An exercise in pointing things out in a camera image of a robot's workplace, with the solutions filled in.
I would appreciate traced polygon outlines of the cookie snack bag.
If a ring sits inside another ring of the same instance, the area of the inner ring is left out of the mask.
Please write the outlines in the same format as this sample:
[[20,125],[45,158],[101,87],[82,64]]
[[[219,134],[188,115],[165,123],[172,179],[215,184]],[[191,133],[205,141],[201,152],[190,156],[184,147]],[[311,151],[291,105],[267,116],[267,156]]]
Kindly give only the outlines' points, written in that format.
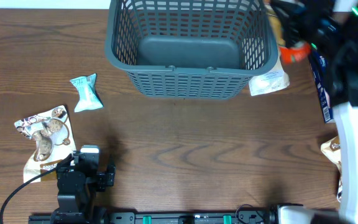
[[55,168],[76,151],[68,111],[63,105],[20,119],[14,126],[36,143],[35,152],[24,166],[24,182]]

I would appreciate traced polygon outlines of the teal wipes packet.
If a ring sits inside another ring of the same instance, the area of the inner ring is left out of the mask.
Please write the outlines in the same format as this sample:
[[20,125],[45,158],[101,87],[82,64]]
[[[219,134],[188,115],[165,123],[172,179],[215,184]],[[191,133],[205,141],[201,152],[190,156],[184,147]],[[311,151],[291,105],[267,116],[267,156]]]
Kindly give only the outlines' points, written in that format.
[[81,76],[70,80],[70,83],[77,89],[79,101],[74,112],[79,113],[85,110],[97,110],[103,107],[101,100],[96,95],[95,84],[97,74]]

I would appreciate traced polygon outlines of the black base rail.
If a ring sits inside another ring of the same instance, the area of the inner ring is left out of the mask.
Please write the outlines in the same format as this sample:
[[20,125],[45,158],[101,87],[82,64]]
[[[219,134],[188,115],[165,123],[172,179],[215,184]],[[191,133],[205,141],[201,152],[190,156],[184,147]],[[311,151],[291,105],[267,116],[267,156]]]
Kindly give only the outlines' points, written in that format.
[[93,218],[54,212],[51,215],[31,215],[29,224],[85,223],[85,224],[264,224],[271,221],[261,211],[243,210],[237,213],[148,213],[96,212]]

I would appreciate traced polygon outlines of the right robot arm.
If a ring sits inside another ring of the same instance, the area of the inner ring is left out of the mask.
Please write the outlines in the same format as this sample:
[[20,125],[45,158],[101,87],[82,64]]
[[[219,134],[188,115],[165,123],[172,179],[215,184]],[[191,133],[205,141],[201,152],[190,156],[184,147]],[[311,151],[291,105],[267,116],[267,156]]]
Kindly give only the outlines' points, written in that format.
[[338,212],[286,204],[273,223],[358,223],[358,4],[343,23],[332,1],[272,1],[286,47],[304,41],[326,61],[323,86],[329,96],[341,145],[342,195]]

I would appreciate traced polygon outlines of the grey plastic mesh basket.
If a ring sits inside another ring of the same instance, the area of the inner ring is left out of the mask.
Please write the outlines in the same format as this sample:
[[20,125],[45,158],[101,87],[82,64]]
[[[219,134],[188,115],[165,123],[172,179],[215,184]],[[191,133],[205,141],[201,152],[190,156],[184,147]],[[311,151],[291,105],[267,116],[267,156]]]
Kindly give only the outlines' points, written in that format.
[[105,54],[152,97],[229,99],[275,66],[261,0],[112,0]]

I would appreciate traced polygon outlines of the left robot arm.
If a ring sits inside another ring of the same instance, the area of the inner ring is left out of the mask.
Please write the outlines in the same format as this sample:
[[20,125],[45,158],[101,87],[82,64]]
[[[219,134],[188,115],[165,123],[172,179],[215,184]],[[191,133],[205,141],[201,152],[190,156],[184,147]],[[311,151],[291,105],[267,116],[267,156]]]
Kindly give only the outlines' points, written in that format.
[[58,208],[50,223],[109,223],[107,209],[94,204],[96,194],[114,185],[116,166],[109,158],[99,171],[100,148],[84,145],[59,162],[56,169]]

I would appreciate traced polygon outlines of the orange brown snack bar pack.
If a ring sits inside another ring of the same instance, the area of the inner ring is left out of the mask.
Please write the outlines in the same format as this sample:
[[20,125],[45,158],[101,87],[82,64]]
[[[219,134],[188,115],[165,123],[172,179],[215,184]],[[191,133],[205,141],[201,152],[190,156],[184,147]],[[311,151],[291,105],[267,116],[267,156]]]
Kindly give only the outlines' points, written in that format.
[[277,17],[276,13],[273,11],[270,2],[265,2],[265,7],[267,9],[267,15],[270,22],[270,26],[273,30],[275,40],[278,46],[278,52],[280,54],[280,60],[283,63],[295,63],[302,61],[304,58],[311,52],[310,44],[306,42],[298,42],[293,47],[285,47],[285,41],[283,38],[283,29],[282,25]]

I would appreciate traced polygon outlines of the beige paper pouch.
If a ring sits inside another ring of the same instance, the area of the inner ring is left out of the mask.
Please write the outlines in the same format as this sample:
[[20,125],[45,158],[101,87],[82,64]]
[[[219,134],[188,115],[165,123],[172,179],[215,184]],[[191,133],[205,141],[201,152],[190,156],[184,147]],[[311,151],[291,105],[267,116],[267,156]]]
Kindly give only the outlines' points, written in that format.
[[283,90],[289,85],[290,79],[282,67],[279,55],[275,66],[269,72],[254,76],[249,81],[249,90],[251,96],[257,96]]

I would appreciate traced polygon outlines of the Kleenex tissue multipack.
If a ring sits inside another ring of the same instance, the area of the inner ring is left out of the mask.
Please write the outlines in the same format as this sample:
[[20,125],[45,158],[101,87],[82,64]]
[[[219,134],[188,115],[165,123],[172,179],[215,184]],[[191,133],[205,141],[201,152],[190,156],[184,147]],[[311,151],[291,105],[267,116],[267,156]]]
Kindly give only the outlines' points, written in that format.
[[329,95],[324,87],[324,77],[328,63],[326,59],[315,50],[311,51],[308,59],[313,73],[313,80],[316,86],[324,122],[334,123],[333,109],[330,105]]

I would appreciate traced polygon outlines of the cream brown snack bag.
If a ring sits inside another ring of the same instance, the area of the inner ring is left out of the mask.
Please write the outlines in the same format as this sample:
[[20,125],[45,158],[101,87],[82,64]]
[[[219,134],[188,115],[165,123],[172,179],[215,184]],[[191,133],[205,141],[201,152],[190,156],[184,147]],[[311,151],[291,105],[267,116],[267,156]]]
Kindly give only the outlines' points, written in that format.
[[336,198],[338,202],[341,202],[342,197],[342,164],[341,164],[341,145],[339,137],[330,139],[327,142],[322,143],[321,152],[337,167],[339,172],[338,187]]

